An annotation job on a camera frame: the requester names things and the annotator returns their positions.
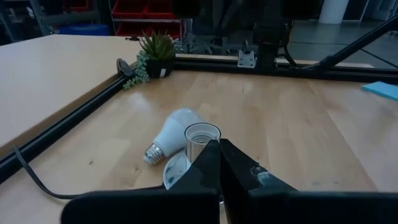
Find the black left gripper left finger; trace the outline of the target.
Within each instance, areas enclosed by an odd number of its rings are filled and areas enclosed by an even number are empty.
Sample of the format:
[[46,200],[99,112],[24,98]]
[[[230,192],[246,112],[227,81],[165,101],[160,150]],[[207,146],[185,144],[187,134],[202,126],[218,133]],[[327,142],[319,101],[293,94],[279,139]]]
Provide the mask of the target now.
[[211,140],[168,190],[88,192],[68,202],[62,223],[219,223],[220,144]]

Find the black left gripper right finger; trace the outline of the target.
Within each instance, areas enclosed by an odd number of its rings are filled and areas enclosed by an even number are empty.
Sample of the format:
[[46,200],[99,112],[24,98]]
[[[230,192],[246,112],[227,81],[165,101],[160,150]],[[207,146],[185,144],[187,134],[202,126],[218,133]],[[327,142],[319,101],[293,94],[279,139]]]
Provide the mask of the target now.
[[227,139],[220,185],[230,223],[397,223],[397,194],[299,191]]

